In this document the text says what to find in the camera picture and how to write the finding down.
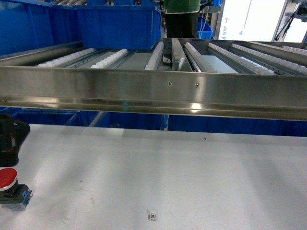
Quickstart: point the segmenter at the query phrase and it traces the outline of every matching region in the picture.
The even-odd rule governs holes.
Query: metal rod
[[[84,49],[82,42],[51,46],[43,50],[34,50],[32,53],[25,53],[2,59],[0,60],[0,66],[33,66],[82,49]]]
[[[192,71],[188,63],[186,54],[184,53],[178,38],[172,38],[173,50],[173,70],[174,71]]]

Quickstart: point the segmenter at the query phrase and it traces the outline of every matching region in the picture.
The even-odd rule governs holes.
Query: white surface
[[[307,138],[31,125],[8,230],[302,230]],[[157,221],[147,212],[156,211]]]
[[[213,55],[202,55],[203,59],[210,63],[210,65],[218,72],[218,73],[238,73],[233,68],[228,66],[226,63],[221,61],[218,57]]]
[[[302,42],[307,31],[307,23],[294,18],[288,30],[284,42]]]
[[[270,42],[285,1],[226,0],[219,39]]]

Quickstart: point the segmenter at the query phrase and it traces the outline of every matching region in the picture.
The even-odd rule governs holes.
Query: gray panel
[[[123,63],[119,69],[126,70],[144,70],[148,60],[151,57],[151,53],[136,53],[132,55],[125,63]]]

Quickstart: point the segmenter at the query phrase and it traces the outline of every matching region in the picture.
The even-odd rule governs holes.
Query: blue storage box
[[[220,6],[221,0],[213,0],[213,6]]]
[[[105,5],[106,4],[106,0],[86,0],[86,4],[87,5]]]
[[[141,0],[141,6],[156,6],[157,2],[153,2],[152,0]]]
[[[164,116],[155,114],[106,113],[96,127],[161,130]]]
[[[307,137],[307,122],[170,115],[168,130]]]
[[[152,49],[161,14],[149,6],[74,6],[85,48]]]
[[[21,112],[13,115],[14,120],[20,120],[28,124],[44,124],[44,125],[75,125],[76,114],[73,113],[35,113]]]
[[[0,0],[0,56],[78,41],[76,11],[37,0]]]
[[[46,2],[0,0],[0,56],[54,45],[49,9]]]
[[[199,39],[211,39],[213,30],[203,17],[198,17],[197,33]]]
[[[52,5],[49,16],[55,45],[81,40],[75,9],[71,6]]]
[[[76,115],[71,126],[83,126],[87,127],[91,124],[94,118],[98,115],[98,111],[80,111],[80,110],[60,110],[60,109],[21,109],[20,113],[34,113],[34,114],[56,114],[58,117],[67,114]],[[37,124],[41,124],[41,119],[37,120]]]
[[[115,6],[133,6],[133,0],[113,0]]]

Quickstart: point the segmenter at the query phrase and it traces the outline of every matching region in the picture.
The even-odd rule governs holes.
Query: stainless steel frame
[[[0,82],[0,106],[307,120],[306,76],[2,66]]]

